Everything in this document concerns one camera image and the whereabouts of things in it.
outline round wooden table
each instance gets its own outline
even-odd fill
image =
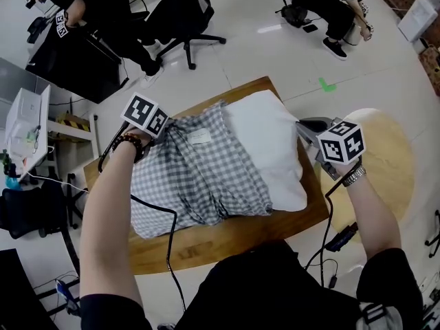
[[[366,152],[362,164],[378,195],[400,220],[409,206],[414,189],[414,159],[411,145],[400,125],[377,109],[360,109],[346,117],[362,125]],[[322,193],[335,182],[320,170]],[[355,213],[344,186],[330,196],[334,210],[331,225],[338,232],[355,222]],[[359,234],[354,241],[360,242]]]

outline person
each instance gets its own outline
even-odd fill
[[[145,28],[145,22],[130,23],[129,0],[51,0],[66,11],[66,27],[72,28],[83,20],[92,23],[103,41],[119,56],[139,64],[145,77],[141,86],[149,88],[163,72],[159,62],[152,60],[143,45],[154,52],[158,44]]]
[[[147,134],[130,130],[85,206],[80,241],[83,330],[151,329],[129,265],[130,183],[137,148],[126,139],[133,136],[143,146],[149,143]],[[351,167],[337,170],[343,175]],[[421,293],[396,219],[361,169],[356,177],[347,190],[368,259],[357,299],[321,287],[301,267],[297,253],[278,241],[217,263],[175,328],[420,329]],[[375,327],[375,320],[387,321],[388,327]]]
[[[345,61],[347,54],[340,41],[351,29],[353,21],[361,27],[361,35],[367,41],[372,35],[372,26],[364,17],[361,0],[292,0],[292,3],[315,12],[328,22],[327,38],[322,44],[336,58]]]

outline black pants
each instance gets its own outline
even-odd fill
[[[341,0],[292,0],[299,6],[315,12],[329,24],[327,36],[340,41],[350,30],[354,11]]]
[[[102,40],[121,58],[139,64],[147,75],[153,76],[160,65],[151,60],[140,39],[145,44],[154,43],[148,34],[145,21],[130,21],[129,0],[85,0],[84,20],[98,28]]]

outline metal watch strap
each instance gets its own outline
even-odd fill
[[[359,166],[354,173],[348,176],[342,184],[344,187],[348,187],[351,184],[355,183],[359,177],[362,177],[366,174],[366,170],[363,166]]]

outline wooden table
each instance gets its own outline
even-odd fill
[[[270,89],[278,96],[272,82],[263,77],[183,111],[174,118],[196,115],[220,99],[227,103],[240,100],[256,91]],[[301,184],[307,193],[307,207],[301,212],[274,211],[269,217],[234,217],[215,226],[193,226],[176,231],[170,264],[174,270],[196,267],[220,261],[242,253],[262,242],[286,239],[328,218],[329,213],[319,182],[298,141],[299,160],[303,168]],[[89,190],[98,178],[98,162],[84,168]],[[134,274],[154,274],[168,271],[166,250],[168,235],[142,239],[134,231],[130,234],[130,262]]]
[[[400,125],[389,115],[376,109],[360,109],[346,117],[362,125],[366,152],[362,165],[378,195],[397,220],[410,204],[414,190],[414,159],[411,145]],[[320,173],[325,194],[335,182],[324,171]],[[355,213],[345,187],[340,186],[331,196],[334,206],[332,226],[342,231],[355,221]],[[360,242],[359,234],[354,241]]]

